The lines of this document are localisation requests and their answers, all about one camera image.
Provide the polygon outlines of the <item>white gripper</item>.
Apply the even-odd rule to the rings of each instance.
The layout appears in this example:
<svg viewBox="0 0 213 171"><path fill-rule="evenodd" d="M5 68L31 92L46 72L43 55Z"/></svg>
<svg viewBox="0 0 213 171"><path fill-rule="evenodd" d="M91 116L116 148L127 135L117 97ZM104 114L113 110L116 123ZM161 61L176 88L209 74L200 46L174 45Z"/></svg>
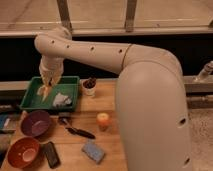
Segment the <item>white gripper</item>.
<svg viewBox="0 0 213 171"><path fill-rule="evenodd" d="M39 72L42 78L43 87L52 87L58 84L64 71L63 58L42 57L39 65Z"/></svg>

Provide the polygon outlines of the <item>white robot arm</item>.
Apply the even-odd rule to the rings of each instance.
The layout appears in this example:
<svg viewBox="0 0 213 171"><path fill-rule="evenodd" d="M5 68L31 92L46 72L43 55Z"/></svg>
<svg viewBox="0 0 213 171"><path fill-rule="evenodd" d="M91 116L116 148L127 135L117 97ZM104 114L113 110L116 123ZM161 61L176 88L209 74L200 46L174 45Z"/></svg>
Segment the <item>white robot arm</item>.
<svg viewBox="0 0 213 171"><path fill-rule="evenodd" d="M161 48L74 41L61 27L34 40L44 84L55 85L70 59L118 75L115 105L128 171L193 171L182 69Z"/></svg>

